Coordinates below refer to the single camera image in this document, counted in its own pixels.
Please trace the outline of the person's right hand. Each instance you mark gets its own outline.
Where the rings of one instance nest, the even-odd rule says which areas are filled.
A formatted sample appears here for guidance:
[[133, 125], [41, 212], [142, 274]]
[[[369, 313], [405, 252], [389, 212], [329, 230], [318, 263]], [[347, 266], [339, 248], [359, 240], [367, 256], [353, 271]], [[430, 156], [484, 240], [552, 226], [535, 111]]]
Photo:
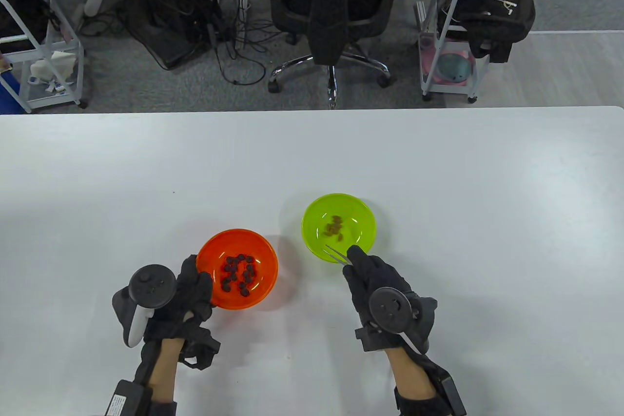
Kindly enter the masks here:
[[355, 331], [365, 352], [402, 348], [426, 362], [437, 300], [417, 295], [394, 267], [360, 247], [347, 250], [343, 275], [361, 321]]

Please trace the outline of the person's left hand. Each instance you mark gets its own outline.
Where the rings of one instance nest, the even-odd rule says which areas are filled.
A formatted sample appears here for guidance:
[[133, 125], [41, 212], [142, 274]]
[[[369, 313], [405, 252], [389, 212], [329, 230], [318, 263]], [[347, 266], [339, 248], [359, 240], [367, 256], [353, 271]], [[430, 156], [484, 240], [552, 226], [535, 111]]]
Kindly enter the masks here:
[[174, 297], [156, 309], [148, 320], [144, 342], [182, 339], [199, 342], [201, 325], [212, 315], [213, 280], [209, 273], [197, 269], [197, 255], [191, 255], [181, 265], [175, 282]]

